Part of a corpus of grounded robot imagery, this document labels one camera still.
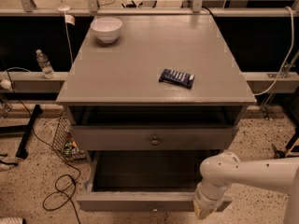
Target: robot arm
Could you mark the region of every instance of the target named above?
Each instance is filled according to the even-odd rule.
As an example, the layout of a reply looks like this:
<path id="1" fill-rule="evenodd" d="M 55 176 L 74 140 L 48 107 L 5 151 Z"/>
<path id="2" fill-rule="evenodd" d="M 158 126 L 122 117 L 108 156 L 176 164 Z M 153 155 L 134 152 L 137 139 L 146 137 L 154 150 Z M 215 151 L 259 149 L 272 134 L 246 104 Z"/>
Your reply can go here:
<path id="1" fill-rule="evenodd" d="M 291 196 L 288 206 L 291 201 L 299 203 L 298 167 L 299 158 L 241 162 L 234 153 L 228 151 L 207 158 L 200 167 L 203 180 L 198 184 L 194 195 L 195 213 L 197 217 L 205 218 L 220 207 L 225 191 L 233 183 L 293 193 L 298 199 Z"/>

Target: bowl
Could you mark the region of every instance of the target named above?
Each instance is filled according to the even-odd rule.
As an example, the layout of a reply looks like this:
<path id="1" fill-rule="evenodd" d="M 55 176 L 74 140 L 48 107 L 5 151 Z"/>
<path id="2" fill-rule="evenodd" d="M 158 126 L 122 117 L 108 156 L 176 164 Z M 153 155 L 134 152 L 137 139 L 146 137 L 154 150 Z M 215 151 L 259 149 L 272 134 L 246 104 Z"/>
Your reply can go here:
<path id="1" fill-rule="evenodd" d="M 91 28 L 94 35 L 104 43 L 114 42 L 121 34 L 122 22 L 116 18 L 93 20 Z"/>

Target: wire basket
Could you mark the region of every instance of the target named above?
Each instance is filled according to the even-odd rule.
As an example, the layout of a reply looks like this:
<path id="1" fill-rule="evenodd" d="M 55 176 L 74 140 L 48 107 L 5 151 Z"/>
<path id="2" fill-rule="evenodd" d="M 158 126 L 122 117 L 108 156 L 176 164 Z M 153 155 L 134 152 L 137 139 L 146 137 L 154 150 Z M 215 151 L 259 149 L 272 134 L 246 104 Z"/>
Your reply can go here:
<path id="1" fill-rule="evenodd" d="M 84 152 L 77 148 L 77 145 L 68 130 L 69 126 L 70 122 L 67 119 L 65 112 L 63 112 L 58 119 L 52 149 L 66 161 L 86 159 Z"/>

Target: plastic bottle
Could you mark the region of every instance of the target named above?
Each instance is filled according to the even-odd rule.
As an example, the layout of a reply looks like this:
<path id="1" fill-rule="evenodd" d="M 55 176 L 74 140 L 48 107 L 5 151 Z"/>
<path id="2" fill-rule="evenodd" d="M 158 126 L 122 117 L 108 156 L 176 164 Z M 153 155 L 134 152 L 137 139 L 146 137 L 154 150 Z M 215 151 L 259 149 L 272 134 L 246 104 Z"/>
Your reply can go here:
<path id="1" fill-rule="evenodd" d="M 48 56 L 41 51 L 41 49 L 38 49 L 36 51 L 36 60 L 42 69 L 42 71 L 45 74 L 45 78 L 54 78 L 55 73 L 52 68 L 52 65 L 50 64 L 50 61 L 48 59 Z"/>

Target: closed drawer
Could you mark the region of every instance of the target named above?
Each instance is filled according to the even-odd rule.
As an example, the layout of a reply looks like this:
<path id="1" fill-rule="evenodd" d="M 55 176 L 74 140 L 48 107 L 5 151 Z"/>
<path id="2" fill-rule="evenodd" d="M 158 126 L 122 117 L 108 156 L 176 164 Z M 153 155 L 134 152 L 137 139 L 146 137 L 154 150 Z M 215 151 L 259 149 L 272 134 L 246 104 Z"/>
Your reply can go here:
<path id="1" fill-rule="evenodd" d="M 80 209 L 192 212 L 207 151 L 98 151 Z"/>
<path id="2" fill-rule="evenodd" d="M 70 132 L 83 150 L 193 150 L 230 146 L 237 126 L 227 128 L 123 128 L 72 126 Z"/>

